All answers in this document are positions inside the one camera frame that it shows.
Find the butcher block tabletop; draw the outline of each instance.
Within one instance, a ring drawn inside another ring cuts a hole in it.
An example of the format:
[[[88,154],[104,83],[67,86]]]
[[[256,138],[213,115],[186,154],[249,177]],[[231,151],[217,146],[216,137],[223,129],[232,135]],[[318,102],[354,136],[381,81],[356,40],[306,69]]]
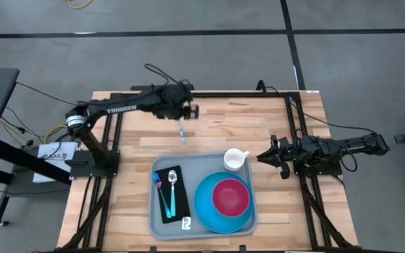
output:
[[[306,91],[300,93],[304,112],[326,120],[321,95]],[[109,91],[97,91],[93,96],[94,99],[109,97]],[[113,180],[103,251],[143,251],[149,250],[150,246],[156,246],[160,251],[238,250],[239,245],[245,245],[247,250],[311,249],[298,177],[292,173],[289,179],[282,180],[279,175],[281,169],[259,163],[256,159],[258,154],[269,149],[270,135],[276,134],[278,138],[286,136],[291,141],[284,100],[195,98],[194,103],[200,106],[200,116],[198,120],[182,121],[186,144],[181,143],[175,121],[157,119],[151,113],[141,111],[124,114],[119,144],[120,168]],[[295,110],[293,113],[298,127],[297,113]],[[116,118],[112,118],[110,136],[113,136]],[[306,123],[309,134],[330,137],[327,125],[308,117]],[[104,124],[103,117],[93,129],[99,140],[102,139]],[[148,187],[153,160],[161,155],[220,152],[229,148],[250,151],[259,217],[256,229],[244,236],[168,241],[155,239],[148,229]],[[72,182],[58,247],[67,243],[77,230],[87,180],[81,178]],[[342,184],[332,176],[319,176],[319,181],[327,216],[345,239],[356,245]],[[82,220],[85,220],[88,212],[92,185],[93,182],[90,183]],[[98,220],[99,217],[96,217],[90,247],[96,243]],[[322,245],[321,226],[315,214],[314,222],[318,242]]]

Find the metal utensil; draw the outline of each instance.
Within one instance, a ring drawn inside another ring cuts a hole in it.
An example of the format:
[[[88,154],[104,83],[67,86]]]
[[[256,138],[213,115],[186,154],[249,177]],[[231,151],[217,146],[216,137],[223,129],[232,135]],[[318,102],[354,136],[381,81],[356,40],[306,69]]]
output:
[[[168,173],[168,181],[172,184],[172,217],[176,216],[176,202],[174,201],[174,183],[177,181],[177,174],[172,169]]]
[[[159,189],[160,197],[162,197],[163,205],[165,206],[165,213],[167,214],[167,218],[171,218],[172,214],[168,209],[167,201],[165,201],[165,198],[163,197],[163,193],[162,193],[162,189],[161,189],[162,182],[160,181],[159,175],[157,173],[153,173],[153,181],[154,181],[155,186],[157,186],[157,189]]]
[[[186,142],[186,137],[184,136],[184,131],[182,130],[181,120],[177,121],[177,127],[179,129],[179,134],[181,135],[181,142],[185,143]]]

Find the blue plate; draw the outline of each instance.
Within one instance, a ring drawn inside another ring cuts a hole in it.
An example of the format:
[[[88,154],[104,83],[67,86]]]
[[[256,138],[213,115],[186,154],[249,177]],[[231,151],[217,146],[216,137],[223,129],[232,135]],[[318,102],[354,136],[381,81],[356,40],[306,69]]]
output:
[[[250,193],[250,206],[242,215],[235,218],[220,214],[215,209],[212,201],[212,193],[215,186],[224,179],[239,180]],[[197,218],[207,229],[216,233],[234,233],[240,230],[251,219],[252,211],[254,211],[254,196],[252,196],[249,185],[243,179],[230,172],[216,172],[203,179],[196,188],[194,202]]]

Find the white paper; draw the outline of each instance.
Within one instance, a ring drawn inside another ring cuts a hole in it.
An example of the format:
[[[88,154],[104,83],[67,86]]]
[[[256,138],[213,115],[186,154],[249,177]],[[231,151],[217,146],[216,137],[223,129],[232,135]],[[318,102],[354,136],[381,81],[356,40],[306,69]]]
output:
[[[182,230],[190,230],[191,217],[182,217]]]
[[[37,155],[38,158],[47,158],[54,152],[56,152],[59,143],[50,143],[50,144],[43,144],[39,147],[39,153]],[[65,160],[73,159],[73,155],[75,154],[77,148],[77,143],[75,142],[62,142],[60,148],[57,150],[56,153],[50,158],[47,159],[47,162],[63,169],[66,172],[70,172],[71,167],[65,163]],[[42,176],[40,174],[34,174],[34,178],[32,182],[34,183],[45,183],[45,182],[52,182],[53,179],[49,177]]]

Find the gray tray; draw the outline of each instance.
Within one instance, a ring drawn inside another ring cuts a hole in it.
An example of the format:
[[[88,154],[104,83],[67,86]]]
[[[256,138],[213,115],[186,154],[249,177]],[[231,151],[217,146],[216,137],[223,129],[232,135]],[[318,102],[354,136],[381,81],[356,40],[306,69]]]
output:
[[[186,187],[188,206],[191,214],[191,229],[182,230],[181,221],[175,221],[167,224],[162,223],[160,215],[160,197],[152,180],[150,180],[149,190],[149,208],[148,208],[148,225],[150,232],[159,240],[176,240],[176,239],[191,239],[191,238],[209,238],[232,235],[247,235],[251,233],[257,225],[257,207],[254,201],[254,212],[248,223],[239,231],[231,234],[214,233],[204,227],[196,217],[195,208],[193,206],[193,198],[195,196],[198,184],[209,174],[218,171],[226,171],[223,166],[224,152],[222,153],[205,153],[197,155],[168,155],[157,158],[151,166],[152,172],[166,169],[179,165],[182,170],[182,177]],[[254,188],[252,187],[251,164],[247,158],[245,164],[236,172],[236,175],[241,177],[250,186],[252,195],[254,196]]]

